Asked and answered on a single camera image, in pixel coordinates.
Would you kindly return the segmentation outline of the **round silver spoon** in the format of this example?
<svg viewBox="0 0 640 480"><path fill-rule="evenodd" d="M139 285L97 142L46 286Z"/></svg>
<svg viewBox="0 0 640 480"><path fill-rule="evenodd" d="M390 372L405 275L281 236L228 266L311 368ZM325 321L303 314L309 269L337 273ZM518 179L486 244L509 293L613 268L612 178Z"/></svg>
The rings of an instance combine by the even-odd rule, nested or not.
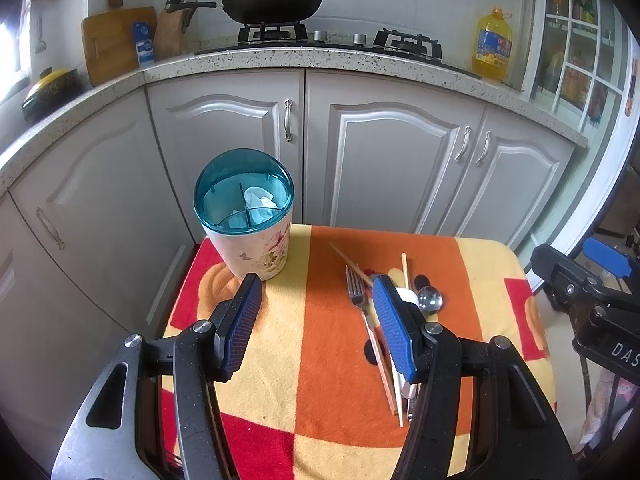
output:
<svg viewBox="0 0 640 480"><path fill-rule="evenodd" d="M437 313L444 305L442 293L433 286L422 287L416 296L418 296L419 308L426 318Z"/></svg>

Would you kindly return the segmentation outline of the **silver fork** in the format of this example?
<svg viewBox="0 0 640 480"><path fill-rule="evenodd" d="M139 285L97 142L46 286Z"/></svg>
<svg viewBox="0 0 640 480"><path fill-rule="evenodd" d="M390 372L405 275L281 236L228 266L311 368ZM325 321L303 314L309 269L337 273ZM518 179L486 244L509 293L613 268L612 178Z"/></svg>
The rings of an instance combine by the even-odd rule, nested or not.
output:
<svg viewBox="0 0 640 480"><path fill-rule="evenodd" d="M382 386L386 396L390 412L393 415L397 414L396 400L393 392L392 378L390 377L390 371L387 369L386 361L384 360L382 347L378 342L378 337L374 331L374 326L369 318L368 313L368 297L366 290L364 289L364 283L362 278L354 271L350 266L346 266L345 269L347 292L352 304L360 311L363 319L364 326L366 326L369 342L371 344L372 352L375 358L375 364L378 368L378 374L380 374Z"/></svg>

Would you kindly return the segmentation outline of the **light bamboo chopstick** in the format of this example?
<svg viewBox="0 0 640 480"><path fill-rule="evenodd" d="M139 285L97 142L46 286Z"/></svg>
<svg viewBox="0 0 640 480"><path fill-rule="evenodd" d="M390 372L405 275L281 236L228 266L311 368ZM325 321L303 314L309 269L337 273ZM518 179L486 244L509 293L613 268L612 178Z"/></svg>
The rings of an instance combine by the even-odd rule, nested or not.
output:
<svg viewBox="0 0 640 480"><path fill-rule="evenodd" d="M411 288L411 281L409 276L409 266L408 266L408 258L407 254L403 252L401 255L401 266L402 266L402 275L404 276L405 288Z"/></svg>

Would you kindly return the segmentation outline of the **brown wooden chopstick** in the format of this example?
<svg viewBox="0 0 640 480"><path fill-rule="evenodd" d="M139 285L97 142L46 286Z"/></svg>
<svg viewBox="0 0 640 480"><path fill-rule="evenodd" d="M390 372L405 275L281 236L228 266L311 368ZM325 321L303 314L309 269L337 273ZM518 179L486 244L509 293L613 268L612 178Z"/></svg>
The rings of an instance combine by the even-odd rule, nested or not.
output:
<svg viewBox="0 0 640 480"><path fill-rule="evenodd" d="M363 270L361 270L360 267L357 266L357 263L355 261L352 261L352 259L349 258L349 256L346 255L344 252L342 252L341 249L338 248L334 243L329 243L329 245L332 248L332 250L344 261L345 266L350 266L352 270L354 270L360 276L360 278L362 278L364 283L364 289L366 290L366 294L367 294L367 288L371 287L372 285L372 282L370 278L367 276L367 274L365 274Z"/></svg>

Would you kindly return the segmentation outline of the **white rice paddle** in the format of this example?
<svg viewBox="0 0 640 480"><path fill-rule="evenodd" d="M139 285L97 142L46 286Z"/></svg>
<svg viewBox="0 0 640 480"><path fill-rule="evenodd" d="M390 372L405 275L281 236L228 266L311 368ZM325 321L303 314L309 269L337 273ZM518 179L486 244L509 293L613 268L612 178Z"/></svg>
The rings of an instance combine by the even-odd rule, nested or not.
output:
<svg viewBox="0 0 640 480"><path fill-rule="evenodd" d="M416 293L413 290L405 287L397 287L396 292L403 302L406 302L407 304L414 304L416 307L419 305L418 296L416 296Z"/></svg>

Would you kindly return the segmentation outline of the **orange yellow red towel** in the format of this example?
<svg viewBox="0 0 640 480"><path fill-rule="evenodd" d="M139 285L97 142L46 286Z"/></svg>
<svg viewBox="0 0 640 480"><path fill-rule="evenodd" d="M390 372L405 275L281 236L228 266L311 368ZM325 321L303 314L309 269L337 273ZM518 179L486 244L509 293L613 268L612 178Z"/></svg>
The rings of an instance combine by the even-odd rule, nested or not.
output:
<svg viewBox="0 0 640 480"><path fill-rule="evenodd" d="M544 326L518 258L493 240L292 226L288 260L265 284L241 368L216 388L244 479L387 479L407 431L390 412L368 335L349 300L345 263L400 282L401 254L444 295L456 335L506 336L549 400Z"/></svg>

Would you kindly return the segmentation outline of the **utensil holder cup teal rim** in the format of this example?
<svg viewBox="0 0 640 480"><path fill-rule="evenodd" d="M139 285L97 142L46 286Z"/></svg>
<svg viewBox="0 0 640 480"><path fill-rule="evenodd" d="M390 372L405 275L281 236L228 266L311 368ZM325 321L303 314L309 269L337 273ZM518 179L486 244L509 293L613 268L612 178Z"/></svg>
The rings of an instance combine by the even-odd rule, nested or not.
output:
<svg viewBox="0 0 640 480"><path fill-rule="evenodd" d="M288 258L295 190L277 159L235 148L212 159L196 180L193 208L206 237L237 278L263 281Z"/></svg>

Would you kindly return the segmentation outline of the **glass door cabinet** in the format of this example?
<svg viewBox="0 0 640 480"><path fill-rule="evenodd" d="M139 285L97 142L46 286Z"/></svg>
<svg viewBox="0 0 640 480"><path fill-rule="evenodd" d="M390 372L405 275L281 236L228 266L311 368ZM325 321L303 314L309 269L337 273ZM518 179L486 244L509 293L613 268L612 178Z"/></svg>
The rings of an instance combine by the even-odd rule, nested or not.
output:
<svg viewBox="0 0 640 480"><path fill-rule="evenodd" d="M629 32L612 0L534 0L525 78L533 102L594 138L613 125L623 102Z"/></svg>

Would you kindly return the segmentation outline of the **yellow oil bottle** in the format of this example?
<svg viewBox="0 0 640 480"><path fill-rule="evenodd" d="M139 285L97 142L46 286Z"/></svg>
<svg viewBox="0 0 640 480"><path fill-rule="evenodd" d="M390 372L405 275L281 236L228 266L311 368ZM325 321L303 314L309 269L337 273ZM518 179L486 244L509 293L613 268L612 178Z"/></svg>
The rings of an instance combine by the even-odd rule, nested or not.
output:
<svg viewBox="0 0 640 480"><path fill-rule="evenodd" d="M506 78L512 50L512 29L500 6L483 16L476 26L472 55L472 70L494 81Z"/></svg>

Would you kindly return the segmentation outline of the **gas stove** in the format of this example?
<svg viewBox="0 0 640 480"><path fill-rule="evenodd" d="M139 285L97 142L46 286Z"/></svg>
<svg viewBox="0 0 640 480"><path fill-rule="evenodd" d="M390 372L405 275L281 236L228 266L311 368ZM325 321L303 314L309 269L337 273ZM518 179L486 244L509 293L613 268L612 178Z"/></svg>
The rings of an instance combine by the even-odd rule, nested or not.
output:
<svg viewBox="0 0 640 480"><path fill-rule="evenodd" d="M446 63L442 56L442 44L438 40L420 34L398 32L396 29L382 28L367 36L360 32L346 34L321 29L308 30L304 23L244 25L235 36L202 41L200 46L196 54L275 47L367 51L438 66L478 79L468 70Z"/></svg>

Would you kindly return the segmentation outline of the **yellow black pot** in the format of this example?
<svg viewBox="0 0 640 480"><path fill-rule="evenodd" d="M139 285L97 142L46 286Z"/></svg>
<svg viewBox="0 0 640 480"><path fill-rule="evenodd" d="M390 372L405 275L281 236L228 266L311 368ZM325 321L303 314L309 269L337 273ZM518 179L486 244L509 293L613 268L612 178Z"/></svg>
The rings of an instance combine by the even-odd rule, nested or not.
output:
<svg viewBox="0 0 640 480"><path fill-rule="evenodd" d="M25 122L35 124L82 93L82 82L77 70L47 67L40 73L36 84L29 89L22 103Z"/></svg>

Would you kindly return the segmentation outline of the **wooden knife block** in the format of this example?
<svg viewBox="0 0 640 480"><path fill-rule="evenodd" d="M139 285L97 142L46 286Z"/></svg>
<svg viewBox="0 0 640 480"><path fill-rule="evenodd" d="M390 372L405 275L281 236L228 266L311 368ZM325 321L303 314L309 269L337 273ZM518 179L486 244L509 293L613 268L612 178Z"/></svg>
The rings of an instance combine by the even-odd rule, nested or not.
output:
<svg viewBox="0 0 640 480"><path fill-rule="evenodd" d="M180 9L170 12L170 9L181 3L184 3L184 0L166 0L163 11L158 14L153 40L154 56L157 61L175 58L186 50L184 34L193 11Z"/></svg>

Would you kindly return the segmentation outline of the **blue white carton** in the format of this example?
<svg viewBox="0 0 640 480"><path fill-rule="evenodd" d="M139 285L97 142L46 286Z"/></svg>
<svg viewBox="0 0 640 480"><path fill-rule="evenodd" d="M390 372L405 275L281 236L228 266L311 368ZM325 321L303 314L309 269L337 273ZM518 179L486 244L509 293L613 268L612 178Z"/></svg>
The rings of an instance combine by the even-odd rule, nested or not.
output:
<svg viewBox="0 0 640 480"><path fill-rule="evenodd" d="M144 21L132 24L134 34L134 50L136 51L139 67L150 66L154 62L154 48L152 28Z"/></svg>

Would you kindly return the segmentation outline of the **wooden cutting board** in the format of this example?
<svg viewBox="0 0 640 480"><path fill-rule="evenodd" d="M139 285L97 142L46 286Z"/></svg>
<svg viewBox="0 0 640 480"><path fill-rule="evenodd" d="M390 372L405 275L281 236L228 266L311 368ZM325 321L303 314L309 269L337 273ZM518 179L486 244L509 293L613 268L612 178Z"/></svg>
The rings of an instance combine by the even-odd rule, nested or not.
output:
<svg viewBox="0 0 640 480"><path fill-rule="evenodd" d="M135 22L145 22L154 32L157 23L154 8L118 9L82 20L82 45L89 82L93 87L138 67L134 50Z"/></svg>

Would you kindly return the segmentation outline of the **black frying pan with lid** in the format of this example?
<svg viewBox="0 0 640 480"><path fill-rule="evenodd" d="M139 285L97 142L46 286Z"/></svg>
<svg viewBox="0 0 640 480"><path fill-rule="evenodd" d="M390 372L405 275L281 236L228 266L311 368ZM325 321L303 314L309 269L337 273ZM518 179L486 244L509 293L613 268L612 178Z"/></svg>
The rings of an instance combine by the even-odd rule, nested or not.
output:
<svg viewBox="0 0 640 480"><path fill-rule="evenodd" d="M243 25L293 24L311 18L323 0L221 0L169 3L167 13L189 9L221 8L232 21Z"/></svg>

